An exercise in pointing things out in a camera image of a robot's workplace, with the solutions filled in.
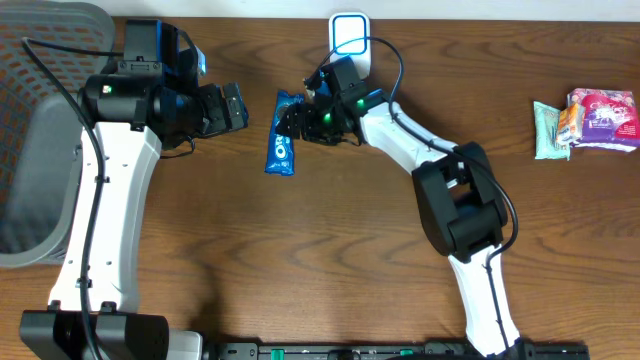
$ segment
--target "wood grain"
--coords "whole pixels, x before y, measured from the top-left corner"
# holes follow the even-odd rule
[[[140,241],[140,312],[175,328],[265,342],[463,337],[453,272],[422,232],[410,177],[379,151],[296,143],[296,175],[263,173],[276,91],[302,92],[325,55],[320,20],[167,19],[237,81],[241,132],[161,161]],[[121,46],[124,19],[115,19]],[[640,93],[640,25],[373,21],[402,52],[399,102],[418,122],[487,150],[520,216],[503,259],[511,314],[537,341],[584,341],[592,359],[640,358],[640,153],[534,161],[532,101],[575,87]],[[373,50],[389,88],[393,55]],[[24,309],[43,309],[57,267],[0,271],[0,354],[32,358]]]

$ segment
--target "black cable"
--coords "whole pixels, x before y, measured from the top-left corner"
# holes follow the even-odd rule
[[[89,222],[87,224],[87,234],[84,240],[84,248],[82,249],[82,261],[81,261],[81,269],[80,269],[80,307],[82,313],[82,325],[84,330],[84,335],[87,339],[87,344],[89,345],[89,349],[93,354],[94,359],[102,360],[102,356],[100,355],[100,349],[98,347],[98,343],[95,338],[95,333],[91,328],[91,318],[89,315],[89,255],[91,254],[91,242],[93,240],[93,231],[95,229],[96,216],[98,214],[98,206],[100,204],[100,197],[102,195],[102,187],[104,185],[104,156],[102,154],[102,149],[100,148],[100,143],[96,138],[96,135],[93,133],[93,129],[89,125],[89,120],[86,118],[85,114],[78,106],[78,103],[73,99],[71,94],[65,89],[64,85],[56,79],[55,75],[40,61],[38,56],[33,52],[29,43],[33,43],[36,45],[48,47],[51,49],[69,51],[79,54],[87,54],[87,55],[98,55],[98,56],[118,56],[121,53],[112,53],[112,52],[100,52],[100,51],[88,51],[82,49],[74,49],[68,48],[66,46],[60,46],[56,44],[47,43],[44,41],[33,40],[28,37],[22,38],[22,47],[24,51],[29,55],[31,60],[38,66],[38,68],[47,76],[49,81],[58,89],[60,94],[67,100],[69,106],[73,109],[73,111],[78,115],[78,121],[82,124],[82,127],[87,132],[89,140],[91,141],[91,145],[93,146],[93,150],[96,153],[96,162],[98,166],[98,175],[96,176],[96,189],[93,195],[93,203],[91,205],[91,213],[89,214]]]
[[[487,261],[485,264],[485,269],[487,271],[487,276],[489,277],[489,287],[491,288],[491,296],[493,297],[493,305],[495,307],[496,310],[496,321],[498,323],[498,327],[500,328],[500,333],[502,335],[502,340],[504,341],[504,346],[505,346],[505,351],[509,350],[509,341],[507,340],[507,334],[504,330],[504,325],[502,323],[502,315],[500,314],[500,306],[498,304],[498,295],[496,293],[496,289],[495,289],[495,284],[493,282],[493,275],[492,275],[492,268],[491,268],[491,260],[493,258],[495,258],[496,256],[500,255],[501,253],[507,251],[516,241],[517,237],[518,237],[518,214],[516,213],[516,209],[515,206],[513,205],[513,202],[511,201],[511,198],[509,197],[509,195],[507,194],[507,192],[504,190],[504,188],[500,185],[500,183],[493,177],[493,175],[491,174],[491,171],[485,167],[483,164],[479,163],[478,161],[476,161],[473,158],[464,156],[462,154],[458,154],[456,152],[453,152],[449,149],[445,149],[441,146],[438,146],[434,143],[433,140],[428,140],[425,139],[424,137],[422,137],[420,134],[416,133],[415,131],[413,131],[410,127],[408,127],[406,124],[404,124],[402,122],[402,120],[400,120],[400,118],[398,117],[398,114],[395,113],[393,111],[393,102],[394,99],[396,97],[396,94],[398,92],[398,88],[400,87],[400,83],[402,82],[402,78],[404,76],[404,60],[402,59],[402,55],[400,55],[400,52],[398,51],[398,49],[396,49],[395,46],[393,46],[393,44],[391,44],[390,42],[381,39],[381,38],[377,38],[377,37],[372,37],[372,36],[365,36],[365,37],[361,37],[361,38],[356,38],[356,39],[352,39],[349,40],[347,42],[344,42],[342,44],[340,44],[339,46],[334,47],[327,56],[325,56],[325,58],[322,60],[322,63],[320,63],[320,65],[318,66],[318,68],[316,69],[315,73],[318,73],[320,71],[320,69],[322,68],[322,66],[324,65],[325,62],[327,62],[327,60],[329,60],[329,58],[331,58],[331,55],[333,55],[336,50],[338,50],[338,48],[347,45],[349,43],[352,43],[354,41],[359,41],[359,40],[373,40],[373,41],[377,41],[380,42],[382,44],[385,44],[387,47],[389,47],[389,49],[391,49],[391,51],[393,51],[394,54],[396,54],[396,56],[398,57],[398,62],[400,65],[400,71],[398,73],[398,78],[396,80],[395,85],[393,86],[393,90],[391,91],[391,95],[389,95],[389,114],[391,115],[391,118],[402,128],[404,129],[406,132],[408,132],[411,136],[415,137],[416,139],[420,140],[421,142],[423,142],[425,145],[440,151],[444,154],[447,154],[453,158],[455,158],[456,160],[465,163],[469,166],[473,166],[474,168],[476,168],[494,187],[495,189],[500,193],[500,196],[504,199],[504,202],[507,205],[507,208],[509,210],[509,214],[511,215],[511,221],[513,223],[513,228],[511,231],[511,237],[509,238],[509,240],[504,244],[504,246],[500,247],[499,249],[493,251],[491,254],[489,254],[487,256]]]
[[[24,39],[28,39],[27,41],[29,43],[31,43],[31,44],[40,45],[40,46],[47,47],[47,48],[50,48],[50,49],[76,53],[76,54],[93,55],[93,56],[123,56],[124,55],[124,53],[121,53],[121,52],[93,51],[93,50],[77,49],[77,48],[70,48],[68,46],[62,46],[62,45],[58,45],[58,44],[54,44],[54,43],[49,43],[49,42],[46,42],[46,41],[35,40],[35,39],[31,39],[31,38],[22,38],[22,39],[23,39],[23,42],[22,42],[23,44],[24,44]]]

